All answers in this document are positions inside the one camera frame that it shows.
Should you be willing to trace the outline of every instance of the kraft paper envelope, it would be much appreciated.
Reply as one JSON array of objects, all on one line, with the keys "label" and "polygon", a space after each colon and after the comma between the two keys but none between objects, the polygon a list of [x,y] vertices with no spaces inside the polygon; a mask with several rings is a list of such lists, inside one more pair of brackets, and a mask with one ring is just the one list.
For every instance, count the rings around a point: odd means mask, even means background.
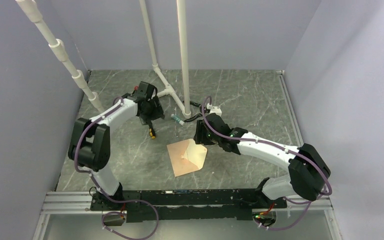
[{"label": "kraft paper envelope", "polygon": [[198,171],[204,166],[207,148],[195,144],[193,139],[168,144],[167,149],[175,177]]}]

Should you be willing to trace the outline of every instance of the purple cable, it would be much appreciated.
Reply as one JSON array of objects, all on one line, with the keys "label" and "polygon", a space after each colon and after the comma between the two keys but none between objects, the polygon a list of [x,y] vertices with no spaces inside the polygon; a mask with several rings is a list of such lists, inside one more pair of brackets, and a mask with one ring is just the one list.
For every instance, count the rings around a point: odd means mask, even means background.
[{"label": "purple cable", "polygon": [[[204,102],[202,103],[201,105],[201,113],[202,113],[202,116],[203,116],[203,120],[206,124],[206,126],[214,133],[216,134],[217,136],[219,137],[222,137],[222,138],[225,138],[225,139],[229,139],[229,140],[238,140],[238,141],[249,141],[249,142],[255,142],[256,140],[254,138],[241,138],[241,137],[231,137],[231,136],[226,136],[226,135],[223,135],[221,133],[219,133],[218,131],[216,131],[211,125],[210,123],[208,122],[206,116],[205,116],[205,112],[204,112],[204,106],[206,105],[207,103],[207,100],[209,99],[209,104],[212,103],[212,98],[211,96],[207,96],[205,99],[204,99]],[[267,144],[267,145],[270,145],[270,146],[273,146],[273,147],[276,147],[282,151],[285,150],[284,147],[280,146],[280,145],[277,145],[273,142],[270,142],[270,141],[265,141],[265,140],[258,140],[259,143],[262,143],[262,144]],[[308,162],[311,166],[313,166],[316,171],[320,174],[321,178],[323,179],[324,183],[326,184],[327,186],[327,189],[328,189],[328,192],[321,192],[320,195],[317,197],[317,199],[319,199],[322,195],[323,196],[329,196],[332,194],[332,187],[331,187],[331,184],[329,183],[328,179],[326,178],[325,174],[322,172],[322,170],[320,169],[319,166],[317,166],[317,164],[315,164],[311,159],[309,159],[308,157],[298,153],[298,152],[295,152],[295,151],[292,151],[292,150],[289,150],[287,151],[289,154],[293,154],[295,156],[298,156],[302,159],[304,159],[306,162]],[[286,227],[281,227],[281,228],[269,228],[270,230],[274,230],[274,231],[278,231],[278,230],[286,230],[286,229],[290,229],[292,228],[293,226],[295,226],[303,217],[304,215],[306,214],[307,210],[309,209],[310,207],[310,204],[312,201],[305,201],[305,202],[295,202],[295,201],[292,201],[290,200],[289,198],[285,197],[285,199],[293,204],[298,204],[298,205],[303,205],[303,204],[308,204],[307,207],[305,208],[304,212],[302,212],[302,214],[299,216],[299,218],[294,222],[292,223],[291,225],[289,226],[286,226]]]},{"label": "purple cable", "polygon": [[123,98],[121,97],[117,97],[116,99],[114,99],[114,102],[115,101],[118,101],[118,100],[121,100],[121,102],[119,103],[118,106],[114,107],[113,109],[111,109],[110,111],[108,111],[107,113],[105,113],[103,116],[101,117],[98,117],[97,119],[95,119],[94,121],[92,121],[91,124],[89,124],[84,130],[83,132],[81,133],[80,135],[80,138],[77,142],[77,146],[75,148],[75,152],[74,152],[74,169],[76,170],[76,172],[79,172],[79,173],[88,173],[90,174],[90,178],[92,179],[92,182],[96,185],[96,188],[108,199],[110,200],[111,202],[113,203],[117,203],[117,204],[126,204],[126,203],[136,203],[136,202],[140,202],[140,203],[144,203],[144,204],[147,204],[149,205],[153,211],[155,212],[155,215],[156,215],[156,224],[155,224],[155,228],[153,229],[153,231],[146,237],[143,237],[143,238],[132,238],[132,237],[128,237],[128,236],[125,236],[117,231],[114,231],[113,229],[107,227],[104,223],[104,220],[105,220],[105,217],[107,217],[108,215],[114,215],[114,214],[117,214],[117,215],[120,215],[120,216],[124,216],[124,214],[122,214],[121,212],[117,212],[117,211],[111,211],[111,212],[108,212],[106,214],[104,214],[102,216],[102,219],[101,219],[101,223],[102,223],[102,226],[103,228],[105,228],[106,230],[122,237],[122,238],[125,238],[125,239],[128,239],[128,240],[146,240],[148,238],[150,238],[152,235],[154,235],[154,233],[157,231],[157,228],[158,228],[158,223],[159,223],[159,220],[160,220],[160,216],[158,215],[158,211],[157,209],[149,202],[145,201],[145,200],[141,200],[141,199],[133,199],[133,200],[124,200],[124,201],[120,201],[120,200],[114,200],[112,199],[102,188],[101,186],[99,185],[99,183],[96,181],[96,179],[94,178],[94,176],[92,175],[92,172],[91,171],[87,171],[87,170],[80,170],[79,169],[79,166],[78,166],[78,158],[79,158],[79,151],[80,151],[80,145],[82,144],[82,141],[83,139],[85,138],[86,136],[86,133],[89,131],[89,129],[91,129],[91,127],[96,124],[97,122],[105,119],[107,116],[113,114],[115,111],[117,111],[121,106],[122,106],[122,103],[123,103]]}]

